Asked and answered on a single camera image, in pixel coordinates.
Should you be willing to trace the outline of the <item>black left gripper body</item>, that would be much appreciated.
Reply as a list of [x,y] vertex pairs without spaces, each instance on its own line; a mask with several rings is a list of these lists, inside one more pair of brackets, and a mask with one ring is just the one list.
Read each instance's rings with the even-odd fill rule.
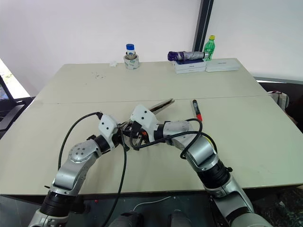
[[114,148],[118,147],[119,145],[123,146],[122,135],[121,135],[120,129],[117,129],[117,131],[112,135],[111,140],[114,144]]

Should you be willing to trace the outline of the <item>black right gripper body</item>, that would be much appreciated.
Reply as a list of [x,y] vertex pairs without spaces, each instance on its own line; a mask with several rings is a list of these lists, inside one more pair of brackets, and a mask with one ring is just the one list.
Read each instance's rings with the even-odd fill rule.
[[142,126],[137,122],[132,121],[130,123],[129,131],[124,131],[123,134],[127,137],[128,141],[129,141],[130,137],[138,138],[139,136],[141,136],[143,139],[142,143],[150,142],[149,136],[148,136],[146,130],[144,130],[142,128]]

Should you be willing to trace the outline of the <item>red marker with black cap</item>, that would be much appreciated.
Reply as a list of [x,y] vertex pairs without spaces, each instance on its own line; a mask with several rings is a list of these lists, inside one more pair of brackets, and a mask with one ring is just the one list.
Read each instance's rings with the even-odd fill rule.
[[195,112],[196,118],[198,120],[202,121],[203,118],[202,118],[201,112],[199,110],[198,103],[197,103],[197,101],[195,99],[192,101],[192,105],[193,105],[193,108],[194,108],[194,112]]

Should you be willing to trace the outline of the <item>white tape roll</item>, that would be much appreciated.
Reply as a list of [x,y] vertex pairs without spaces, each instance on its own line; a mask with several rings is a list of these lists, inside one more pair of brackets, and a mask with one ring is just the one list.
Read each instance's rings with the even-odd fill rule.
[[124,63],[127,69],[135,70],[140,67],[139,56],[137,54],[135,55],[126,54],[124,56]]

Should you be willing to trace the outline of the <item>small bottle with blue cap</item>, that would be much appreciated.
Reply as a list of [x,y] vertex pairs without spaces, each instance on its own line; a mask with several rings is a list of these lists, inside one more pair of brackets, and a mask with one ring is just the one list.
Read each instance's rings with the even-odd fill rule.
[[136,58],[134,44],[126,44],[126,57],[130,60]]

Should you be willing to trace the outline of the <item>white box with blue lid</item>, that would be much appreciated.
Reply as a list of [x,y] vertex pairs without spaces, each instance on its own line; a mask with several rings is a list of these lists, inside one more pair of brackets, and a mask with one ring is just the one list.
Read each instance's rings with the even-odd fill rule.
[[202,72],[206,69],[206,62],[203,59],[174,61],[173,65],[177,74]]

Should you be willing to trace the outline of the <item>folded purple grey umbrella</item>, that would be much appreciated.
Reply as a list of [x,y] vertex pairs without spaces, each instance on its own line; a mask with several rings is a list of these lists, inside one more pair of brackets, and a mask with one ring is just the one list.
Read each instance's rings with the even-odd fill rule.
[[188,61],[188,60],[198,60],[206,59],[208,57],[208,52],[169,52],[169,61]]

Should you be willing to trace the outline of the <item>flat white box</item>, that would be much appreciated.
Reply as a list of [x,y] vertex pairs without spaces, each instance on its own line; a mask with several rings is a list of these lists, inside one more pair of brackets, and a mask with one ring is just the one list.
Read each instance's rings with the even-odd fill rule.
[[240,65],[235,59],[213,59],[206,64],[206,72],[237,71]]

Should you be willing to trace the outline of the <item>green bottle with yellow cap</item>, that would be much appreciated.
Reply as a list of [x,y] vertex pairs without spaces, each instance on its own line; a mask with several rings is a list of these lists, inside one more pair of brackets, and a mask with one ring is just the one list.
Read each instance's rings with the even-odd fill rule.
[[210,61],[215,50],[215,35],[209,36],[208,42],[204,46],[205,60]]

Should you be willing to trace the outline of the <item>black mesh chair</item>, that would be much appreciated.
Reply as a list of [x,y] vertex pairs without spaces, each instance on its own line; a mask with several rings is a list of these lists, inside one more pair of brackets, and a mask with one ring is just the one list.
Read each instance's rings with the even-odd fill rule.
[[0,76],[0,137],[10,128],[13,122],[25,110],[26,103],[16,101],[9,89],[7,88],[3,78]]

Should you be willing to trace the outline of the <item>dark window frame post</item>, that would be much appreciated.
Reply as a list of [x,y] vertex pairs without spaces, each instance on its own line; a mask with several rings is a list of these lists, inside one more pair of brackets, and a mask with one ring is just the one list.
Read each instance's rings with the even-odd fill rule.
[[202,51],[214,0],[201,0],[192,51]]

